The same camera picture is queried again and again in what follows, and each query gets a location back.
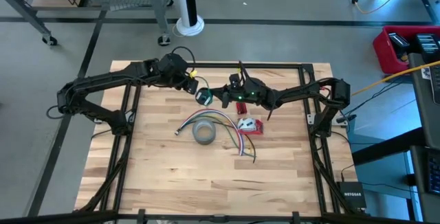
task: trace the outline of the wheel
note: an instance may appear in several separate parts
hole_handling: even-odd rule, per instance
[[[46,38],[42,38],[41,39],[46,45],[50,45],[50,46],[54,46],[54,45],[58,45],[58,41],[56,40],[56,38],[54,38],[53,36],[51,36],[49,38],[49,42],[47,42]]]
[[[174,4],[174,1],[173,1],[173,0],[168,0],[168,1],[166,2],[166,6],[167,6],[167,7],[171,7],[173,4]]]
[[[160,46],[167,46],[167,45],[170,45],[170,44],[171,44],[171,40],[170,40],[170,38],[167,37],[167,36],[160,36],[160,37],[157,39],[157,44],[160,45]]]

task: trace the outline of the gray floor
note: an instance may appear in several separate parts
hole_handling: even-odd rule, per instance
[[[360,0],[366,10],[384,0]],[[349,0],[197,0],[199,14],[210,19],[298,19],[343,21],[429,21],[420,0],[392,0],[371,15],[361,15]],[[0,0],[0,16],[17,16]],[[39,12],[39,16],[88,16],[97,12]],[[168,17],[177,17],[176,9]],[[151,12],[124,11],[109,17],[153,17]],[[83,60],[94,24],[47,24],[60,45],[46,47],[27,23],[0,23],[0,219],[22,216],[50,149],[58,121],[45,117],[56,104],[56,91],[73,80]],[[333,75],[352,89],[382,77],[372,41],[380,27],[325,27],[283,25],[207,25],[192,38],[173,38],[159,47],[156,25],[104,24],[88,74],[107,72],[112,60],[160,57],[174,46],[185,45],[197,60],[331,63]],[[376,90],[355,96],[354,107]],[[91,96],[99,102],[101,94]],[[411,85],[400,85],[358,112],[356,135],[379,142],[420,125]],[[41,214],[70,212],[85,165],[94,125],[81,116],[71,123]],[[367,138],[356,142],[369,143]],[[406,167],[403,155],[357,168],[369,183],[400,187]],[[383,168],[388,177],[371,175]],[[375,216],[407,219],[405,192],[369,188],[368,212]]]

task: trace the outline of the wooden tabletop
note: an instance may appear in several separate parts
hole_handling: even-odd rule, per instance
[[[123,69],[129,63],[113,61],[111,71]],[[332,76],[330,64],[313,66],[317,79]],[[229,82],[229,75],[237,72],[232,68],[197,71],[210,87],[223,86]],[[300,84],[296,69],[248,71],[271,88],[285,89]],[[102,106],[119,109],[123,92],[124,87],[106,90]],[[238,156],[238,149],[223,127],[217,127],[216,139],[208,146],[194,141],[191,127],[178,136],[174,134],[190,114],[202,108],[194,96],[183,91],[142,88],[121,213],[135,214],[144,208],[149,214],[290,216],[298,211],[301,216],[320,216],[302,101],[284,104],[274,111],[269,122],[268,111],[247,104],[248,115],[262,120],[265,127],[264,135],[251,136],[256,147],[255,164],[251,157]],[[225,112],[233,120],[239,118],[235,103],[222,109],[220,100],[215,100],[210,108]],[[108,128],[106,124],[97,125],[95,133]],[[346,135],[343,128],[333,130]],[[246,152],[251,153],[249,143],[245,144]],[[340,171],[353,163],[351,151],[347,141],[337,135],[332,135],[328,144],[337,181]],[[105,180],[112,145],[110,133],[99,135],[91,142],[75,208],[86,204]],[[344,177],[356,180],[354,167],[345,170]],[[323,182],[327,208],[331,211],[329,189],[324,179]]]

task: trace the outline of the gray tape roll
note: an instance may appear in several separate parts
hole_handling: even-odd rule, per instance
[[[199,136],[199,129],[201,129],[203,127],[208,127],[211,130],[211,134],[209,134],[209,136],[207,136],[207,137],[200,137]],[[208,145],[211,142],[213,142],[215,139],[215,125],[213,122],[211,122],[210,120],[207,120],[207,119],[199,120],[199,121],[195,122],[195,124],[192,126],[192,133],[193,133],[192,135],[194,135],[194,139],[197,143],[199,143],[201,145]]]

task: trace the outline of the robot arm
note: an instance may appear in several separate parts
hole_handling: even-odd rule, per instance
[[[121,110],[110,111],[87,101],[89,93],[130,84],[173,87],[194,94],[198,82],[186,72],[188,63],[178,54],[167,54],[161,60],[150,59],[131,63],[125,69],[98,76],[79,78],[67,83],[58,93],[58,111],[63,114],[83,114],[90,120],[107,122],[114,135],[126,135],[131,126]]]
[[[213,96],[222,101],[223,108],[227,108],[232,101],[261,105],[264,109],[270,111],[267,118],[270,119],[272,111],[281,107],[284,103],[315,98],[326,107],[322,113],[315,115],[312,133],[329,137],[332,119],[338,111],[350,104],[350,85],[343,80],[324,78],[304,86],[279,91],[269,88],[257,78],[250,77],[242,62],[239,63],[239,67],[241,75],[232,74],[229,77],[229,85],[209,89]],[[331,87],[330,98],[320,94],[321,87]],[[202,88],[197,92],[196,100],[198,103],[203,104],[205,99],[209,98],[208,95],[208,89]]]

